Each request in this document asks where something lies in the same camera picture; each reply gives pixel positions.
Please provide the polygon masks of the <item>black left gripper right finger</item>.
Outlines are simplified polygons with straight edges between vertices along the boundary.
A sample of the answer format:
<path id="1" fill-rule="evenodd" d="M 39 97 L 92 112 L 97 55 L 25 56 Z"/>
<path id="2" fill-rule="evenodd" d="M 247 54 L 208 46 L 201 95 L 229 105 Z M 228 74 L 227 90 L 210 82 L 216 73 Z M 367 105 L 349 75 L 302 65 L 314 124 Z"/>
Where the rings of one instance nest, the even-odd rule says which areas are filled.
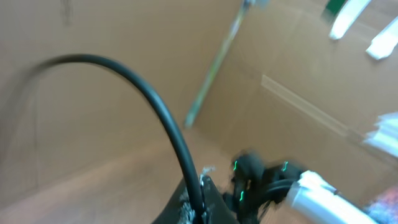
<path id="1" fill-rule="evenodd" d="M 238 223 L 231 210 L 225 204 L 222 195 L 210 176 L 204 175 L 201 180 L 201 191 L 205 212 L 203 222 L 207 224 Z"/>

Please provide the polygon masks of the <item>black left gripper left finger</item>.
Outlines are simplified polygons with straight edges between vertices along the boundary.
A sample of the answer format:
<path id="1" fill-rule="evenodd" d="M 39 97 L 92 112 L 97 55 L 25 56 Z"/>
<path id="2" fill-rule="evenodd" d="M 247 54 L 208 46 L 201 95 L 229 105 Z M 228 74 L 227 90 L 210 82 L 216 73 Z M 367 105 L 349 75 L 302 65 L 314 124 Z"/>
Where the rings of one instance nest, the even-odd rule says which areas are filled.
<path id="1" fill-rule="evenodd" d="M 182 179 L 163 211 L 152 224 L 193 224 L 195 211 L 190 204 L 188 191 Z"/>

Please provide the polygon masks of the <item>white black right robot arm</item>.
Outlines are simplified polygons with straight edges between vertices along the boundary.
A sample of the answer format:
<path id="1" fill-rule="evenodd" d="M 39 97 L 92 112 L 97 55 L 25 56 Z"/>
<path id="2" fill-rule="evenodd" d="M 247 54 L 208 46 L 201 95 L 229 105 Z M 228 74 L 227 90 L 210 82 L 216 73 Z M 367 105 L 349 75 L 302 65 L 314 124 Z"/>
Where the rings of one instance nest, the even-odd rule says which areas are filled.
<path id="1" fill-rule="evenodd" d="M 259 223 L 260 209 L 286 203 L 315 223 L 375 223 L 316 172 L 294 161 L 266 165 L 254 151 L 242 151 L 232 161 L 233 191 L 223 200 L 240 223 Z"/>

